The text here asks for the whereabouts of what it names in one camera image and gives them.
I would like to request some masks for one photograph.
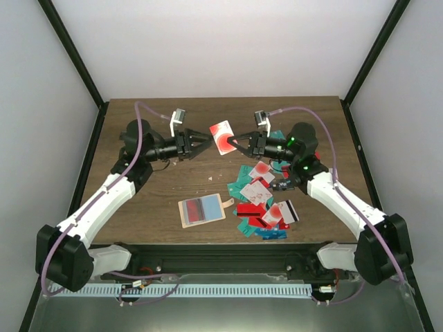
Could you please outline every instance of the wood surface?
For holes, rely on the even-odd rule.
[[[136,100],[111,100],[98,141],[91,171],[84,191],[85,202],[103,183],[118,159],[123,142],[121,131],[135,119]],[[309,107],[327,125],[337,153],[340,181],[364,201],[370,202],[355,148],[337,97],[284,98],[179,98],[143,100],[154,110],[171,115],[177,109],[187,111],[185,126],[209,133],[209,126],[228,120],[234,133],[255,130],[253,113],[272,111],[289,106]],[[142,117],[165,137],[169,124],[141,109]],[[308,113],[289,111],[271,118],[272,130],[281,129],[286,135],[296,122],[312,123],[319,141],[318,153],[322,163],[332,166],[332,154],[325,132]],[[101,229],[94,243],[312,243],[321,241],[355,241],[351,232],[328,209],[305,196],[300,190],[274,193],[275,201],[291,199],[300,222],[287,231],[287,239],[263,241],[261,237],[246,238],[238,229],[240,223],[232,211],[226,209],[226,219],[183,229],[178,202],[184,199],[220,193],[222,201],[230,198],[227,183],[235,182],[241,165],[254,166],[256,161],[238,151],[220,156],[215,144],[193,160],[171,163],[162,172],[154,172],[143,189],[126,202]],[[153,163],[154,169],[163,163]]]

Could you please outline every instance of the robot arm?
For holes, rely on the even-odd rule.
[[[130,171],[115,185],[110,187],[131,163],[138,144],[137,120],[127,125],[120,139],[125,146],[120,150],[117,163],[112,167],[99,190],[74,214],[56,227],[45,225],[37,234],[35,270],[42,273],[44,262],[58,237],[71,225],[55,251],[48,266],[46,276],[70,291],[80,290],[92,277],[111,271],[126,269],[131,253],[122,246],[90,250],[89,247],[98,231],[125,202],[130,200],[146,184],[152,175],[151,162],[177,157],[179,160],[192,159],[211,144],[213,137],[190,129],[176,130],[184,118],[183,110],[174,112],[170,128],[174,135],[164,139],[150,124],[141,120],[143,141],[141,153]]]
[[[255,114],[257,126],[270,126],[263,112]],[[241,142],[248,141],[248,147]],[[401,269],[413,263],[406,222],[398,215],[387,216],[368,205],[342,184],[333,183],[329,169],[316,156],[318,141],[314,128],[305,122],[293,126],[286,139],[270,138],[266,131],[253,131],[233,136],[228,142],[250,158],[270,158],[290,163],[289,180],[304,194],[316,199],[334,213],[352,232],[357,244],[330,243],[323,246],[317,257],[324,268],[357,271],[370,284],[377,285],[395,274],[386,252],[365,221],[336,191],[339,185],[346,198],[362,212],[388,244]]]

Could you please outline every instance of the wooden table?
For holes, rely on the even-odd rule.
[[[98,141],[91,171],[84,191],[86,201],[103,183],[118,159],[123,142],[121,131],[135,119],[136,100],[111,100]],[[347,128],[345,116],[337,97],[304,98],[183,98],[143,100],[156,111],[170,114],[177,108],[187,111],[185,126],[209,133],[209,126],[229,120],[234,133],[255,130],[253,113],[272,111],[288,106],[313,109],[327,125],[338,156],[340,181],[364,201],[370,202],[358,158]],[[142,117],[165,137],[170,136],[169,124],[141,109]],[[315,118],[305,112],[290,111],[271,118],[272,130],[281,129],[286,135],[296,122],[312,123],[319,141],[318,153],[325,165],[332,166],[332,155],[326,135]],[[202,155],[182,163],[171,163],[162,172],[154,172],[143,189],[126,202],[95,238],[95,243],[312,243],[321,241],[355,241],[351,232],[328,209],[305,196],[300,190],[274,193],[275,201],[291,199],[300,222],[287,231],[287,239],[263,241],[261,237],[246,238],[237,226],[234,206],[226,209],[226,219],[183,229],[177,202],[208,194],[220,193],[228,200],[227,183],[235,182],[241,165],[254,166],[256,161],[238,151],[220,156],[215,145]],[[153,163],[154,169],[163,163]]]

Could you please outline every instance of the gray floor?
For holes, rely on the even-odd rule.
[[[357,287],[341,282],[337,297]],[[397,285],[366,285],[347,304],[324,307],[309,299],[167,299],[121,308],[114,298],[42,299],[31,331],[423,331],[412,297]]]

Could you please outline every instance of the white wall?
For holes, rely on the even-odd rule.
[[[103,98],[339,95],[395,0],[54,0]]]
[[[97,109],[37,1],[0,10],[0,330],[18,331],[35,237],[66,217]]]
[[[383,207],[407,220],[436,331],[443,331],[442,12],[439,0],[411,1],[352,104]]]

